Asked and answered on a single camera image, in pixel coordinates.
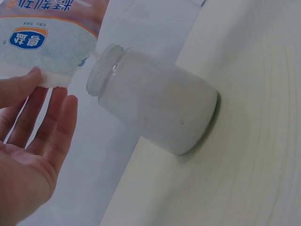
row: plastic bag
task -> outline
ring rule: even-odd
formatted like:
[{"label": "plastic bag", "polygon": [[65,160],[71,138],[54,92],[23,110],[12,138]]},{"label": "plastic bag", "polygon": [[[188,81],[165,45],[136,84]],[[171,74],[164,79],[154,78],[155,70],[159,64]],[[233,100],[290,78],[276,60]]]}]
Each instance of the plastic bag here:
[{"label": "plastic bag", "polygon": [[68,87],[95,49],[109,0],[4,0],[0,4],[0,73],[42,70],[41,86]]}]

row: white tabletop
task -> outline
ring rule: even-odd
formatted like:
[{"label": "white tabletop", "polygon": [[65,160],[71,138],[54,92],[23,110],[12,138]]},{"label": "white tabletop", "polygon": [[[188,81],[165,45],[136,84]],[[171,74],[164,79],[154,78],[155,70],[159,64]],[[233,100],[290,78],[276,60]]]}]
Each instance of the white tabletop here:
[{"label": "white tabletop", "polygon": [[301,224],[301,1],[210,0],[177,64],[221,93],[175,157],[140,139],[101,226]]},{"label": "white tabletop", "polygon": [[[110,0],[97,50],[117,43],[175,63],[199,10],[191,0]],[[79,117],[56,191],[21,226],[98,226],[137,144],[139,135],[86,92],[91,67],[87,62],[69,87]]]}]

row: jar rim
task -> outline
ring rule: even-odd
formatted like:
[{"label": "jar rim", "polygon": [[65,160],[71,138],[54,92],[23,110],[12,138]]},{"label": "jar rim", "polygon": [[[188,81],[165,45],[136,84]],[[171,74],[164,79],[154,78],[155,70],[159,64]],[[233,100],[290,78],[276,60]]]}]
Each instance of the jar rim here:
[{"label": "jar rim", "polygon": [[124,52],[124,48],[120,45],[111,44],[99,55],[87,81],[86,90],[89,95],[93,97],[101,95],[113,68]]}]

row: blue logo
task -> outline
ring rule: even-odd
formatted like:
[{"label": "blue logo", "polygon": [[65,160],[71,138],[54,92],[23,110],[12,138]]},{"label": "blue logo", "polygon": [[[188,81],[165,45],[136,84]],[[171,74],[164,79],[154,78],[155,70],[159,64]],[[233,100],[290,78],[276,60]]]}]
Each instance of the blue logo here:
[{"label": "blue logo", "polygon": [[44,44],[47,35],[48,31],[44,28],[18,27],[11,35],[9,43],[20,49],[38,49]]}]

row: palm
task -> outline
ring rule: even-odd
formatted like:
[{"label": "palm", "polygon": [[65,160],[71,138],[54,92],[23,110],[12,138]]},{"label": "palm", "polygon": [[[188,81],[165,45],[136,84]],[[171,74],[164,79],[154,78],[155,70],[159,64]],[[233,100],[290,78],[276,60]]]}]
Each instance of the palm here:
[{"label": "palm", "polygon": [[[46,89],[37,88],[17,120],[24,102],[0,112],[0,167],[7,172],[7,187],[14,188],[5,193],[10,213],[22,213],[17,219],[33,213],[53,194],[75,129],[77,100],[67,97],[66,89],[56,88],[34,140],[26,147],[46,93]],[[26,212],[18,211],[22,206],[27,207]]]}]

